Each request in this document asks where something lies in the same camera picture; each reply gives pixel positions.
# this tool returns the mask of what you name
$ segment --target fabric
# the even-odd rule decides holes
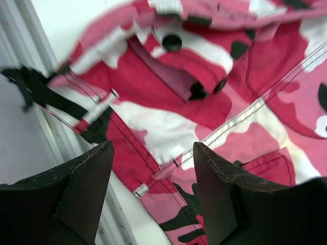
[[[327,175],[327,115],[318,100],[327,76],[326,14],[326,0],[120,6],[89,25],[71,72],[48,84],[88,113],[81,120],[52,113],[82,134],[111,107],[106,138],[115,174],[173,245],[207,245],[194,142],[289,186]],[[182,40],[177,52],[161,45],[171,34]],[[188,101],[190,81],[207,96]]]

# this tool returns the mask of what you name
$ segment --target gray panel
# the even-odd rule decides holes
[[[0,67],[9,64],[0,45]],[[0,184],[15,183],[56,165],[34,110],[24,114],[22,104],[15,85],[0,76]]]

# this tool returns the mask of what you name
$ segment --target button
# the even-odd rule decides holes
[[[215,87],[214,94],[220,92],[223,89],[223,87],[225,87],[226,83],[227,83],[227,79],[221,80],[220,83]]]
[[[167,35],[163,41],[162,45],[169,52],[176,52],[182,47],[182,40],[176,35]]]

